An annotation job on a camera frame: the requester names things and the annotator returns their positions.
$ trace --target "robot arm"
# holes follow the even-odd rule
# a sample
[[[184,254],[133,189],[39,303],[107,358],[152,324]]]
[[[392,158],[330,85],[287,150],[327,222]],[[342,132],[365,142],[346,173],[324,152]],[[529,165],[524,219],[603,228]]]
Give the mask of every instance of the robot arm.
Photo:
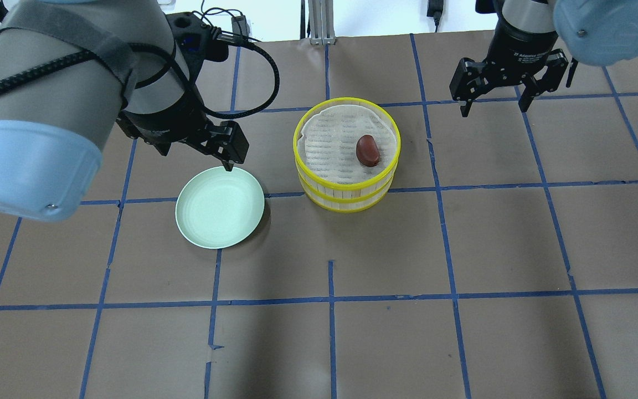
[[[498,23],[486,58],[480,63],[462,58],[450,83],[465,117],[474,100],[493,88],[524,84],[519,99],[524,112],[534,98],[557,90],[569,64],[562,50],[553,50],[559,36],[574,66],[638,56],[638,0],[477,0],[476,10],[498,13]]]
[[[275,71],[262,106],[208,110],[195,86],[203,61],[228,45],[258,51]],[[97,173],[118,123],[166,155],[172,143],[217,157],[230,170],[248,141],[235,121],[279,91],[269,55],[192,13],[164,15],[155,0],[22,0],[0,28],[0,212],[68,218]]]

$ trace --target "round basket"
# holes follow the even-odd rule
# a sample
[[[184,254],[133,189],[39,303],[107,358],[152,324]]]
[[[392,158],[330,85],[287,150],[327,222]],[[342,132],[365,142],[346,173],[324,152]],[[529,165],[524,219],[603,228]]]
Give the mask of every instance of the round basket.
[[[304,161],[302,161],[298,147],[302,128],[312,116],[332,106],[344,104],[364,106],[374,111],[375,115],[395,134],[395,155],[393,159],[390,160],[388,166],[376,176],[353,184],[330,182],[316,175],[306,166]],[[364,99],[336,98],[319,103],[304,114],[297,125],[297,129],[294,131],[293,147],[294,162],[299,173],[299,182],[302,184],[304,192],[306,192],[307,196],[314,201],[314,203],[334,212],[359,212],[375,205],[375,203],[379,202],[380,199],[387,194],[388,189],[390,189],[390,184],[393,182],[393,175],[395,174],[395,168],[398,167],[398,158],[400,156],[400,132],[393,118],[390,117],[388,112],[380,108],[380,106]]]

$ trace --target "black cord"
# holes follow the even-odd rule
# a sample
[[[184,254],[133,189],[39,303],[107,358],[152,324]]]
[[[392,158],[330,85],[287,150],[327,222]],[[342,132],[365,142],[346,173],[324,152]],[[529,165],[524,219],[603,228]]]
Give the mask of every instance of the black cord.
[[[258,42],[258,43],[262,43],[262,42],[263,42],[262,40],[258,40],[258,39],[256,39],[256,38],[251,38],[250,36],[246,36],[246,35],[243,35],[243,34],[240,34],[240,33],[228,32],[227,30],[221,30],[220,32],[221,32],[221,33],[225,33],[226,35],[237,36],[237,37],[239,37],[239,38],[244,38],[244,39],[247,39],[247,40],[252,40],[252,41],[254,41],[254,42]]]
[[[207,16],[209,16],[209,15],[210,16],[214,16],[214,15],[219,15],[221,13],[227,13],[230,16],[230,20],[235,22],[235,25],[238,26],[238,31],[239,32],[243,32],[243,28],[240,26],[240,21],[235,20],[234,19],[235,15],[233,15],[233,13],[230,12],[230,11],[235,11],[237,13],[240,13],[240,16],[245,16],[245,14],[243,14],[243,11],[238,10],[237,8],[225,9],[225,8],[220,8],[220,7],[211,7],[211,8],[208,8],[208,10],[204,11],[203,10],[203,5],[204,4],[205,4],[205,0],[202,0],[202,2],[200,3],[200,12],[192,11],[192,13],[200,14],[200,19],[201,20],[205,20],[208,23],[208,25],[211,25],[211,26],[213,26],[213,23],[210,22],[210,19],[208,19]],[[248,38],[249,37],[249,36],[245,36],[245,35],[240,35],[240,36],[243,37],[243,38]]]
[[[172,66],[172,70],[177,74],[177,78],[182,82],[186,91],[195,91],[195,86],[191,83],[186,77],[184,70],[179,66],[177,61],[169,55],[163,48],[157,47],[155,45],[149,45],[145,43],[130,43],[130,47],[133,51],[138,53],[150,53],[159,56],[160,58],[164,58],[164,60]],[[256,106],[253,109],[243,112],[236,112],[235,114],[221,114],[216,111],[213,111],[206,107],[204,104],[201,104],[203,111],[210,115],[214,116],[218,119],[236,119],[236,118],[245,118],[246,116],[250,116],[253,114],[257,114],[259,111],[263,111],[266,109],[274,99],[277,97],[277,93],[279,93],[279,68],[277,68],[277,64],[273,60],[273,58],[265,51],[263,48],[259,48],[253,43],[245,43],[243,47],[248,48],[248,50],[255,51],[259,55],[263,56],[265,60],[268,61],[269,65],[272,68],[272,73],[274,75],[274,88],[270,97],[259,106]]]
[[[184,70],[182,70],[177,61],[164,49],[145,43],[130,43],[130,47],[135,52],[151,53],[159,56],[160,58],[163,58],[168,64],[170,64],[174,72],[177,74],[179,80],[184,85],[184,89],[187,91],[195,90],[195,86],[188,80],[188,78],[184,74]],[[245,118],[246,116],[256,114],[259,111],[263,111],[263,109],[266,109],[277,97],[277,94],[279,93],[279,68],[277,68],[277,64],[275,63],[273,58],[265,50],[263,50],[263,48],[259,48],[253,43],[247,42],[243,45],[243,47],[255,51],[268,61],[274,75],[274,88],[272,94],[270,94],[270,97],[267,99],[267,101],[262,103],[260,106],[256,106],[255,108],[248,111],[236,112],[235,114],[220,114],[202,104],[201,107],[206,114],[215,116],[219,119]],[[78,53],[69,54],[61,58],[56,58],[55,60],[48,61],[47,63],[34,66],[33,68],[29,68],[22,73],[18,73],[16,75],[11,75],[8,78],[1,79],[0,96],[9,93],[13,89],[20,88],[20,86],[23,86],[27,83],[31,83],[31,81],[43,78],[44,76],[50,75],[51,73],[55,73],[56,71],[60,71],[70,66],[95,59],[97,59],[97,56],[94,53],[88,50],[82,50]]]
[[[43,78],[43,76],[46,75],[50,75],[55,71],[60,71],[70,66],[81,64],[85,61],[94,60],[96,58],[97,56],[91,51],[82,50],[78,53],[65,55],[61,58],[56,58],[55,60],[48,61],[47,63],[34,66],[33,68],[29,68],[22,73],[11,75],[8,78],[0,80],[0,96],[2,94],[9,93],[13,89],[20,88],[20,86],[23,86],[27,83],[31,83],[31,81]]]

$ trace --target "yellow rim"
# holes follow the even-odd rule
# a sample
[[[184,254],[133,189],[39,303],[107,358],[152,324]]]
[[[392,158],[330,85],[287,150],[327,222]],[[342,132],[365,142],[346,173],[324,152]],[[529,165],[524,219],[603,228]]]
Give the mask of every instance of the yellow rim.
[[[340,214],[352,214],[352,213],[356,213],[356,212],[365,211],[366,209],[369,209],[370,207],[374,206],[375,204],[378,204],[380,202],[380,200],[382,200],[383,197],[385,197],[386,194],[388,194],[388,190],[383,192],[383,194],[381,194],[380,197],[375,199],[374,202],[371,202],[370,204],[366,205],[365,207],[361,207],[361,208],[357,208],[357,209],[334,209],[332,207],[327,207],[326,205],[324,205],[321,202],[317,201],[316,198],[312,197],[311,194],[309,194],[309,193],[307,193],[307,197],[310,200],[312,200],[312,202],[317,204],[319,207],[322,207],[322,208],[326,209],[327,211],[338,212]]]
[[[386,167],[385,170],[380,172],[380,174],[378,174],[377,176],[366,180],[365,182],[353,183],[353,184],[350,184],[350,185],[343,185],[343,184],[339,184],[339,183],[330,182],[328,180],[324,180],[321,177],[317,176],[314,172],[312,172],[309,169],[308,166],[306,166],[304,164],[304,162],[302,161],[302,158],[299,156],[299,150],[297,149],[297,141],[299,140],[299,133],[301,132],[302,127],[304,127],[304,124],[306,123],[306,121],[309,118],[311,118],[312,116],[314,116],[314,114],[316,113],[317,109],[324,110],[324,109],[328,108],[330,106],[330,104],[338,105],[338,104],[335,104],[335,103],[340,103],[340,102],[343,102],[343,101],[357,101],[357,102],[360,102],[362,104],[367,104],[374,111],[379,111],[383,115],[387,116],[388,120],[390,120],[390,123],[393,126],[393,129],[395,130],[395,141],[397,142],[397,146],[395,147],[395,156],[393,156],[393,159],[390,161],[390,164],[388,164],[388,167]],[[393,120],[393,117],[390,116],[390,114],[388,112],[385,112],[385,109],[380,108],[380,106],[377,106],[377,105],[375,105],[374,103],[372,103],[372,102],[370,102],[368,100],[359,99],[359,98],[335,98],[335,99],[326,100],[326,101],[323,101],[323,102],[317,104],[316,106],[312,107],[312,109],[307,111],[306,114],[304,114],[304,116],[302,116],[302,119],[299,120],[299,124],[297,124],[297,128],[294,129],[294,144],[293,144],[293,147],[294,147],[294,159],[295,159],[297,165],[299,165],[299,167],[302,169],[304,174],[308,175],[311,180],[314,180],[315,182],[321,184],[324,187],[328,187],[328,188],[331,188],[331,189],[334,189],[334,190],[361,190],[363,188],[367,188],[367,187],[370,187],[370,186],[376,184],[381,179],[383,179],[383,177],[387,176],[387,174],[389,174],[397,166],[398,157],[400,156],[400,131],[398,131],[398,125],[395,124],[395,121]]]
[[[328,194],[324,194],[323,192],[315,189],[314,187],[312,187],[309,184],[309,182],[306,179],[304,179],[304,176],[302,176],[301,173],[299,173],[298,175],[299,175],[299,180],[301,180],[302,187],[304,187],[304,189],[310,190],[312,192],[312,194],[315,194],[315,195],[323,198],[324,200],[331,201],[331,202],[337,202],[338,204],[354,204],[355,202],[365,201],[365,200],[373,197],[375,195],[375,193],[380,192],[382,189],[385,189],[385,187],[387,185],[390,185],[393,182],[393,177],[390,177],[390,179],[388,179],[387,182],[383,183],[382,186],[380,186],[377,190],[375,190],[374,192],[371,192],[370,194],[363,195],[362,197],[337,198],[337,197],[332,197],[331,195],[328,195]]]

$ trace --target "power adapter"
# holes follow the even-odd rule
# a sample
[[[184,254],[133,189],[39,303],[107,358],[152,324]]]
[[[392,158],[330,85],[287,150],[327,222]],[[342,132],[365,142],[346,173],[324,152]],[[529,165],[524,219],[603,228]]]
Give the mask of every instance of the power adapter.
[[[428,16],[435,20],[435,32],[440,27],[440,20],[445,11],[445,0],[428,0]]]
[[[248,18],[244,15],[234,16],[230,19],[230,24],[233,26],[233,33],[241,35],[243,38],[250,37],[250,25],[248,25]]]

